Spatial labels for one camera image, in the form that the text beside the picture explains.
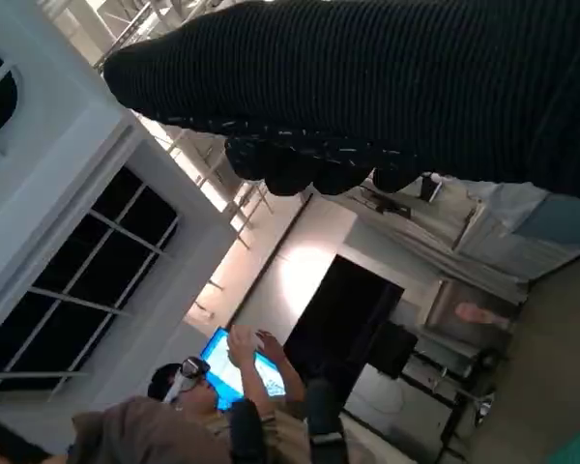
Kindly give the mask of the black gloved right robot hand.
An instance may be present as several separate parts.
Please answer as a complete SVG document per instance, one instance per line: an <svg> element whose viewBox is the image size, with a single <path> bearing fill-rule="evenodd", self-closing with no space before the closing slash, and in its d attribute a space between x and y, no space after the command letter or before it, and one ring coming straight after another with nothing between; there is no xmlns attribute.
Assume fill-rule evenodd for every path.
<svg viewBox="0 0 580 464"><path fill-rule="evenodd" d="M112 53L117 101L271 193L421 174L580 198L580 1L250 1Z"/></svg>

